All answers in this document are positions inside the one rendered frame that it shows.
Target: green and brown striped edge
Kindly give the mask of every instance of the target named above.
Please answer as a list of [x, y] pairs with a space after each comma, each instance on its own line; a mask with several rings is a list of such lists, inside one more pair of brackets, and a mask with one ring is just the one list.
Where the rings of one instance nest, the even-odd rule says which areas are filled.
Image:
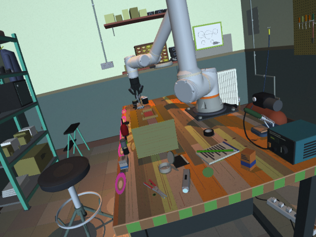
[[119, 236], [119, 235], [125, 235], [128, 233], [133, 233], [136, 231], [141, 231], [148, 228], [164, 225], [173, 221], [182, 220], [191, 216], [202, 214], [204, 212], [215, 210], [217, 208], [221, 208], [221, 207], [231, 205], [240, 201], [244, 201], [249, 198], [253, 198], [258, 195], [265, 194], [273, 190], [282, 188], [284, 186], [302, 181], [304, 179], [308, 179], [315, 175], [316, 175], [316, 166], [305, 169], [298, 173], [294, 173], [294, 174], [282, 177], [277, 180], [273, 180], [263, 185], [253, 187], [251, 189], [242, 191], [240, 193], [228, 195], [216, 200], [208, 201], [208, 202], [201, 203], [199, 205], [195, 205], [189, 208], [173, 211], [170, 213], [166, 213], [164, 215], [137, 221], [137, 222], [130, 223], [127, 225], [114, 226], [113, 229], [116, 232], [116, 235]]

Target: black round seat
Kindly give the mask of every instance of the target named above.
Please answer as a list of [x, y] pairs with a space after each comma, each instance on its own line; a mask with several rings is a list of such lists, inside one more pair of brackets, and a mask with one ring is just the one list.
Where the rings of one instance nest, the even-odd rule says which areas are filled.
[[45, 192], [62, 191], [80, 182], [89, 170], [90, 164], [86, 157], [70, 157], [44, 170], [38, 178], [38, 184]]

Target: shelf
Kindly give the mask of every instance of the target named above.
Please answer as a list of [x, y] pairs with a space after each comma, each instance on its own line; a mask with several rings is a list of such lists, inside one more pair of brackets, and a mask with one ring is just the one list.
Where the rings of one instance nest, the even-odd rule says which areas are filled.
[[5, 74], [0, 74], [0, 79], [11, 78], [11, 77], [19, 77], [19, 76], [24, 76], [24, 75], [27, 75], [27, 74], [28, 74], [27, 71], [22, 71], [22, 72], [18, 72], [18, 73], [5, 73]]
[[164, 12], [164, 13], [160, 13], [160, 14], [155, 14], [155, 15], [150, 15], [150, 16], [142, 16], [142, 17], [137, 17], [137, 18], [128, 19], [128, 20], [124, 20], [124, 21], [117, 21], [117, 22], [113, 22], [113, 23], [109, 23], [109, 24], [104, 24], [104, 28], [110, 29], [113, 27], [125, 26], [125, 25], [129, 25], [129, 24], [137, 23], [137, 22], [159, 19], [159, 18], [163, 18], [165, 14], [166, 13]]
[[14, 118], [15, 116], [18, 116], [21, 113], [24, 113], [25, 111], [35, 107], [36, 105], [39, 105], [39, 103], [38, 102], [33, 102], [33, 103], [30, 103], [30, 104], [28, 104], [28, 105], [26, 105], [26, 106], [24, 106], [22, 108], [0, 113], [0, 124], [2, 124], [4, 122]]
[[[45, 167], [44, 170], [46, 170], [48, 167], [51, 166], [51, 164], [56, 160], [57, 157], [53, 157], [51, 159], [51, 161], [48, 163], [48, 165]], [[28, 199], [28, 197], [30, 196], [30, 194], [32, 193], [33, 189], [36, 187], [36, 185], [38, 184], [38, 178], [39, 178], [40, 174], [37, 175], [32, 175], [30, 176], [30, 180], [28, 181], [28, 183], [26, 184], [25, 188], [22, 189], [24, 196], [26, 199]], [[1, 194], [0, 194], [0, 207], [3, 206], [10, 206], [10, 205], [14, 205], [14, 204], [19, 204], [21, 203], [19, 201], [18, 196], [11, 196], [11, 197], [2, 197], [2, 190], [1, 190]]]
[[7, 43], [7, 42], [18, 42], [18, 40], [12, 37], [0, 36], [0, 44]]
[[27, 152], [29, 152], [42, 138], [44, 138], [44, 136], [46, 136], [47, 133], [48, 131], [39, 131], [36, 135], [33, 136], [28, 144], [21, 146], [21, 149], [15, 151], [13, 153], [13, 156], [6, 157], [5, 159], [7, 159], [8, 164], [11, 167], [14, 166], [20, 160], [20, 158], [23, 157]]
[[147, 70], [150, 69], [150, 67], [145, 67], [145, 68], [139, 68], [138, 71], [142, 71], [142, 70]]

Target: pegboard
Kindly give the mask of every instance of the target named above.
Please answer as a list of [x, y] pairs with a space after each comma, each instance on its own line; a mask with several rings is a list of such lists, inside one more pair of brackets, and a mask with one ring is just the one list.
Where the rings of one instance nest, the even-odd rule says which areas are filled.
[[[316, 42], [312, 43], [312, 22], [307, 22], [307, 29], [304, 23], [302, 30], [302, 16], [315, 15], [316, 20], [316, 1], [315, 0], [293, 0], [293, 21], [294, 21], [294, 55], [316, 55]], [[316, 33], [316, 25], [314, 25], [314, 38]]]

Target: green cylinder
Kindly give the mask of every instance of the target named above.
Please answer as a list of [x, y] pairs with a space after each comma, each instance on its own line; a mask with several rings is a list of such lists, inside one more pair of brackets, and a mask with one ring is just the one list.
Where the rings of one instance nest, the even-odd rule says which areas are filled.
[[258, 119], [261, 119], [261, 118], [262, 118], [262, 115], [259, 114], [259, 113], [256, 112], [256, 111], [253, 111], [253, 110], [248, 109], [248, 108], [244, 108], [243, 110], [244, 110], [246, 113], [248, 113], [248, 114], [250, 114], [250, 115], [252, 115], [252, 116], [254, 116], [254, 117], [258, 118]]

